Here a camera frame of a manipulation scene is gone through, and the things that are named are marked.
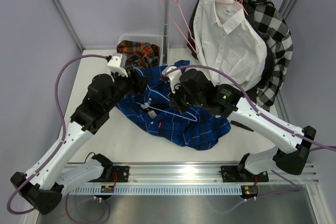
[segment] white dress shirt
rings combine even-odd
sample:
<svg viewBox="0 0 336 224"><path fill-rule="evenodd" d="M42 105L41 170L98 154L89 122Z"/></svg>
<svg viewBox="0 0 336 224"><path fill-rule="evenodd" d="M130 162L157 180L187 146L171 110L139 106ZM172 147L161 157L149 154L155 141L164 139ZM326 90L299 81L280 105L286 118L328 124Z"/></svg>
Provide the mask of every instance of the white dress shirt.
<svg viewBox="0 0 336 224"><path fill-rule="evenodd" d="M200 0L195 13L194 35L200 63L221 70L245 90L254 87L265 67L267 48L246 20L242 5L226 5L234 0ZM231 84L211 71L212 82Z"/></svg>

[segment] white table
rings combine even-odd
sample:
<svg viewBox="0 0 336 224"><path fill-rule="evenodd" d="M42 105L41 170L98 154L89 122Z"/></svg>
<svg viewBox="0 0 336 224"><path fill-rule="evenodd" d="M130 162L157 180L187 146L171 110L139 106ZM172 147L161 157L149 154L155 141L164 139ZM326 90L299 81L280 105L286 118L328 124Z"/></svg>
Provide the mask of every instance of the white table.
<svg viewBox="0 0 336 224"><path fill-rule="evenodd" d="M85 50L83 55L108 56L115 50ZM190 60L197 64L189 49L170 49L169 64ZM66 122L82 102L92 78L109 73L107 62L98 58L82 59L65 113ZM110 119L73 156L71 162L83 162L89 152L101 153L113 162L214 162L239 161L246 153L257 153L274 147L273 143L256 132L232 125L231 131L219 139L210 150L196 151L180 147L163 137L152 136L127 119L118 109L110 112Z"/></svg>

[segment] black and white checkered shirt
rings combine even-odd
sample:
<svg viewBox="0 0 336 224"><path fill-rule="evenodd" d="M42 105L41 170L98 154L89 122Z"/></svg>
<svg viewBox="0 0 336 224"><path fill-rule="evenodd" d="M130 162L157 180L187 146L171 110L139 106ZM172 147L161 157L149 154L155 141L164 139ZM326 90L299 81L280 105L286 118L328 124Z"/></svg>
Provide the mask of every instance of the black and white checkered shirt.
<svg viewBox="0 0 336 224"><path fill-rule="evenodd" d="M254 11L255 25L272 50L275 60L272 76L264 88L258 89L257 94L258 105L269 109L282 87L292 57L291 34L283 16L276 10L271 0L243 0L243 5L245 4Z"/></svg>

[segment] white plastic basket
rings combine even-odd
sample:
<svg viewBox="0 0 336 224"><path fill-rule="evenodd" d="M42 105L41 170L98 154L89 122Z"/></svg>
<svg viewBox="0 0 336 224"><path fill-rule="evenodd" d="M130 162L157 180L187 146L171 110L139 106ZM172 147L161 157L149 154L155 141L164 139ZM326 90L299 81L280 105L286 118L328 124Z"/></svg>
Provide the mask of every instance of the white plastic basket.
<svg viewBox="0 0 336 224"><path fill-rule="evenodd" d="M118 44L123 40L155 44L160 47L160 66L163 60L163 35L158 34L124 34L121 35Z"/></svg>

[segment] gray wall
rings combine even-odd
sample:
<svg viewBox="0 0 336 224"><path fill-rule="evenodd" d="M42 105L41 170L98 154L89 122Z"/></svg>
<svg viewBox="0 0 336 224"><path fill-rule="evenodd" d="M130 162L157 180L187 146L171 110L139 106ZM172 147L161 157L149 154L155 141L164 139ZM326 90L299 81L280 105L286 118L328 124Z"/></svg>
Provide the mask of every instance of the gray wall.
<svg viewBox="0 0 336 224"><path fill-rule="evenodd" d="M282 89L291 121L315 127L316 141L328 145L336 145L335 11L335 0L296 2L287 19L294 52ZM317 151L311 160L336 221L336 153Z"/></svg>
<svg viewBox="0 0 336 224"><path fill-rule="evenodd" d="M54 82L61 66L79 55L50 0L0 0L0 222L21 223L6 211L14 187L10 177L25 172L55 141L60 119ZM77 67L60 85L65 108ZM25 201L14 200L15 210Z"/></svg>
<svg viewBox="0 0 336 224"><path fill-rule="evenodd" d="M163 33L163 6L158 0L60 0L81 42L86 48L113 48L122 34ZM181 0L187 21L197 0ZM282 0L273 0L277 7ZM175 3L171 14L183 29L187 28ZM186 42L171 22L170 47Z"/></svg>

